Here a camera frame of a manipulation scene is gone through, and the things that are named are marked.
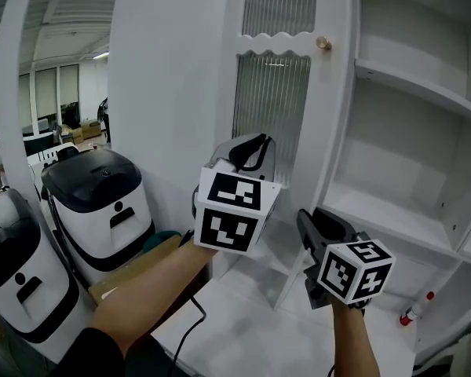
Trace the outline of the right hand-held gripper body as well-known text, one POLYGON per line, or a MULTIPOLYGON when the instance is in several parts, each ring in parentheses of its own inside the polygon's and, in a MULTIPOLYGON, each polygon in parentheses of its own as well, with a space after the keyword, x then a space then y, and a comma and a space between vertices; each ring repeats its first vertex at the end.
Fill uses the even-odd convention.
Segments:
POLYGON ((396 256, 365 232, 357 233, 348 243, 317 244, 306 239, 305 247, 314 261, 304 271, 313 309, 327 306, 330 296, 362 309, 383 292, 396 264, 396 256))

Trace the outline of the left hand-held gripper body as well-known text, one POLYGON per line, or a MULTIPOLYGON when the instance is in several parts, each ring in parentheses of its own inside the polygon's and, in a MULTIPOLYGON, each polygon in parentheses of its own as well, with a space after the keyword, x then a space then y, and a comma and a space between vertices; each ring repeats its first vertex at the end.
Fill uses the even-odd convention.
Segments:
POLYGON ((231 254, 249 254, 281 189, 279 183, 237 173, 226 159, 203 167, 194 200, 194 244, 231 254))

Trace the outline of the white cabinet door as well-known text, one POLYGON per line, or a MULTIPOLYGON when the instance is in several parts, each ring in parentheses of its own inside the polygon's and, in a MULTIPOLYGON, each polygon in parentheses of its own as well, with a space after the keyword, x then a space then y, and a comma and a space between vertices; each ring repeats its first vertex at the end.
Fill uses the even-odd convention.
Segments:
POLYGON ((358 10, 357 0, 226 0, 214 140, 272 136, 284 183, 279 220, 326 194, 352 92, 358 10), (316 46, 319 36, 331 51, 316 46))

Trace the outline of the person's left forearm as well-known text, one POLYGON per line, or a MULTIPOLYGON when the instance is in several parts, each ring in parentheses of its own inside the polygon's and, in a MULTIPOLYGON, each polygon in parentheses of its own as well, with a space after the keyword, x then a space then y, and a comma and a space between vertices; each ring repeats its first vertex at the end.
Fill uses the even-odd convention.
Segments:
POLYGON ((90 327, 104 332, 122 354, 146 335, 217 253, 188 242, 157 265, 117 287, 97 307, 90 327))

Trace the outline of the person's right forearm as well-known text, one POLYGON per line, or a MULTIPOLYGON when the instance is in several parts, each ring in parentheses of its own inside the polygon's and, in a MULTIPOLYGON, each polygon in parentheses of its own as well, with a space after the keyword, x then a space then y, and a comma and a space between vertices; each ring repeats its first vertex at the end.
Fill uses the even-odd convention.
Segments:
POLYGON ((333 377, 380 377, 363 310, 330 296, 334 320, 333 377))

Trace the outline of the white open shelf unit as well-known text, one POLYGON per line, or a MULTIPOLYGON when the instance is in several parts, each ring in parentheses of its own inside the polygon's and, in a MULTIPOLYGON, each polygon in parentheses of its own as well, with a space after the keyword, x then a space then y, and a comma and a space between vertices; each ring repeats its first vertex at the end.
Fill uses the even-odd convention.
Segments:
MULTIPOLYGON (((357 0, 352 92, 343 110, 328 210, 396 256, 365 313, 382 377, 426 360, 471 322, 471 0, 357 0), (407 326, 401 313, 435 293, 407 326)), ((219 254, 198 300, 155 337, 202 377, 333 377, 331 308, 311 309, 313 260, 290 218, 271 216, 248 257, 219 254)))

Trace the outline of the red-capped plastic bottle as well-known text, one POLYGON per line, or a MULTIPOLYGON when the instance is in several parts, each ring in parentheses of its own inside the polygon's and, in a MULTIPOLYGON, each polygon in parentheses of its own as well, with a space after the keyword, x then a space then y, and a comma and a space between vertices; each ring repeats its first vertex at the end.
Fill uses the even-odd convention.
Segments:
POLYGON ((405 309, 399 318, 399 322, 402 326, 407 326, 416 320, 422 313, 422 310, 426 307, 427 303, 434 299, 435 293, 428 291, 416 300, 410 307, 405 309))

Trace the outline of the white and black service robot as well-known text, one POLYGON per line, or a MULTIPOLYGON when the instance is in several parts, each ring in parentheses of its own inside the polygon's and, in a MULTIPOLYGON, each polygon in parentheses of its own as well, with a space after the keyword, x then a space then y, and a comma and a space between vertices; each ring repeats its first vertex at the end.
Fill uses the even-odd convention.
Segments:
POLYGON ((0 192, 0 316, 23 339, 40 344, 79 300, 79 286, 15 189, 0 192))
POLYGON ((155 224, 138 167, 108 149, 76 152, 42 171, 62 249, 87 286, 139 256, 155 224))

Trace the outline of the tan cardboard box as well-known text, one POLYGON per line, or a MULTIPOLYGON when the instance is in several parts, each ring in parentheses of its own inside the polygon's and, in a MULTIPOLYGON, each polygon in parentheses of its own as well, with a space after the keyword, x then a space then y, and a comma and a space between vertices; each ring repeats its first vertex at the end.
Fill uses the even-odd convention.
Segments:
POLYGON ((61 128, 60 138, 66 142, 71 142, 75 145, 81 144, 85 140, 93 137, 98 137, 102 134, 100 122, 97 120, 88 120, 82 122, 77 128, 70 128, 68 125, 63 125, 61 128))

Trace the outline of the white slotted machine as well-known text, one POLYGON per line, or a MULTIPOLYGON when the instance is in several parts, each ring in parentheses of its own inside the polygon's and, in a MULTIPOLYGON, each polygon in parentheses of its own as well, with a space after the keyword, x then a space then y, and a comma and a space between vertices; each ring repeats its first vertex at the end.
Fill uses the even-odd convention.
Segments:
POLYGON ((71 158, 79 153, 79 149, 71 142, 48 148, 38 154, 39 162, 43 167, 50 166, 65 159, 71 158))

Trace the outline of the person's black sleeve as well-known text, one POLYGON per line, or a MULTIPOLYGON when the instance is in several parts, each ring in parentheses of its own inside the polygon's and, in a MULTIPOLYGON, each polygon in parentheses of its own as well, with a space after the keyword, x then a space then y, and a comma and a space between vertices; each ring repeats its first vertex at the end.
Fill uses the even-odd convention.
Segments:
POLYGON ((167 377, 171 360, 152 338, 128 355, 107 334, 86 328, 75 339, 49 377, 167 377))

